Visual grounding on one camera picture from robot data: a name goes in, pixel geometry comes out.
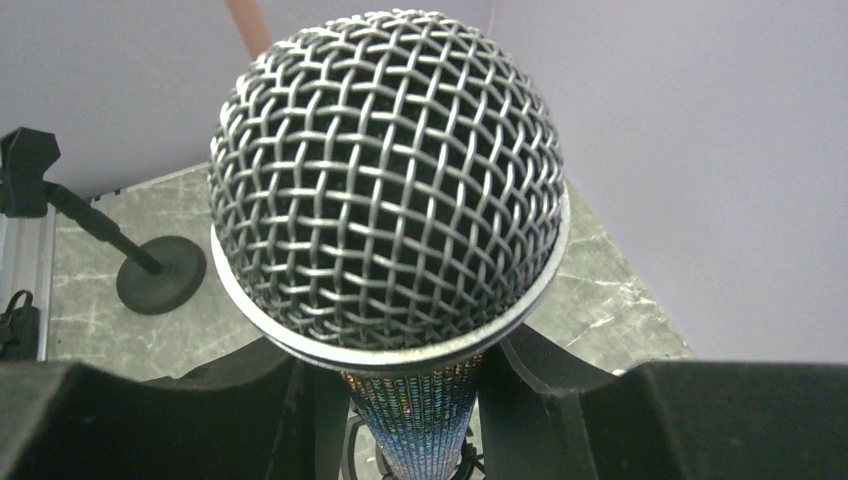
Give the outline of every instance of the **round black base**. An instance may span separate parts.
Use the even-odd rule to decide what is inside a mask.
[[[183,237],[159,237],[141,249],[162,264],[156,275],[127,259],[118,271],[118,298],[142,315],[159,315],[179,307],[200,287],[206,274],[206,255]]]

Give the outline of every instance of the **microphone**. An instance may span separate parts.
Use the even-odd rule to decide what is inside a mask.
[[[341,372],[398,478],[448,478],[483,352],[565,253],[558,135],[529,77],[440,13],[302,30],[237,80],[209,184],[242,312]]]

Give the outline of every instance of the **black clamp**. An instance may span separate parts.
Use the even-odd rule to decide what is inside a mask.
[[[16,307],[23,298],[23,305]],[[39,310],[32,305],[32,292],[20,290],[0,314],[0,360],[37,360]]]

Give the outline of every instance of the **microphone head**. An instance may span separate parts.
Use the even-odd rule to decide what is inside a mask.
[[[272,341],[352,372],[497,342],[565,251],[557,132],[531,80],[439,13],[368,13],[273,45],[220,112],[213,256]]]

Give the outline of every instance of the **white wall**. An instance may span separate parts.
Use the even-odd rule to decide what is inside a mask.
[[[566,172],[695,353],[848,362],[848,2],[496,0]]]
[[[275,38],[372,10],[488,28],[492,0],[260,0]],[[56,133],[48,178],[94,195],[205,162],[248,55],[224,0],[0,2],[0,134]]]

